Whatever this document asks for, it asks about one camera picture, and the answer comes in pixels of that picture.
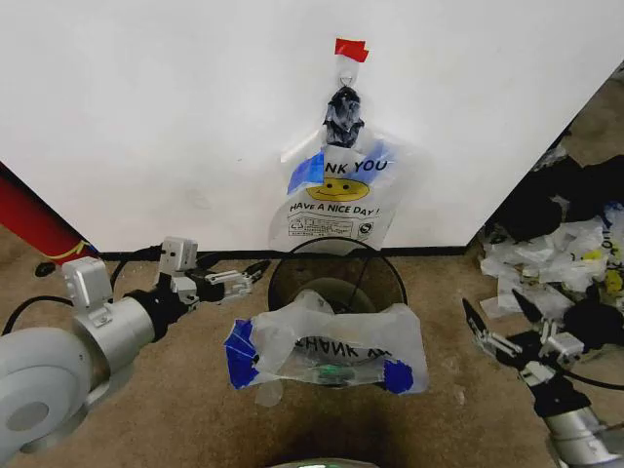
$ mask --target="metal bracket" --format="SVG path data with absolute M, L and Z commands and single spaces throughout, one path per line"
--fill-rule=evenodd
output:
M 62 266 L 62 274 L 76 313 L 96 311 L 113 296 L 106 265 L 97 258 L 69 261 Z
M 211 285 L 225 285 L 225 296 L 220 303 L 245 297 L 252 292 L 254 283 L 254 279 L 247 273 L 240 273 L 236 270 L 207 275 L 206 280 Z

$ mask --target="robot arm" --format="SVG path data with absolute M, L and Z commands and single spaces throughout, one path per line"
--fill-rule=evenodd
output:
M 565 371 L 587 350 L 589 338 L 581 328 L 574 328 L 572 334 L 563 325 L 544 319 L 525 297 L 515 291 L 514 296 L 532 330 L 506 338 L 489 331 L 464 299 L 466 321 L 477 345 L 500 364 L 518 371 L 533 394 L 535 413 L 550 430 L 549 449 L 558 467 L 624 467 L 621 425 L 607 427 L 601 423 L 590 400 L 574 390 L 565 377 Z
M 54 445 L 131 378 L 143 346 L 200 302 L 248 295 L 269 262 L 215 274 L 197 266 L 197 244 L 169 237 L 150 291 L 112 301 L 104 263 L 84 257 L 62 267 L 74 305 L 74 334 L 16 331 L 0 338 L 0 465 L 18 451 Z

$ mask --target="yellow smiley face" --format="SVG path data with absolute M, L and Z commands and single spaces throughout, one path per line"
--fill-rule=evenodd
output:
M 332 177 L 325 177 L 325 183 L 320 187 L 310 187 L 306 190 L 313 199 L 324 202 L 353 202 L 369 193 L 369 187 L 365 183 Z

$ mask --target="white plastic bag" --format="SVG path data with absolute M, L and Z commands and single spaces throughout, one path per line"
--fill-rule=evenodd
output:
M 283 158 L 293 177 L 322 159 L 323 181 L 291 183 L 271 222 L 269 245 L 289 252 L 310 239 L 332 236 L 380 249 L 408 187 L 414 151 L 368 128 L 359 131 L 351 148 L 324 144 L 323 134 Z
M 237 320 L 225 348 L 237 389 L 291 379 L 337 387 L 383 382 L 403 394 L 428 384 L 419 321 L 405 304 L 334 315 L 320 295 L 304 291 L 280 310 Z

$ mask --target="white wall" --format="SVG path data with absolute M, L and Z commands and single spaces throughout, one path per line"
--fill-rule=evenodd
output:
M 422 148 L 387 247 L 464 245 L 624 56 L 604 0 L 0 2 L 0 157 L 103 251 L 267 248 L 279 153 L 370 49 L 366 122 Z

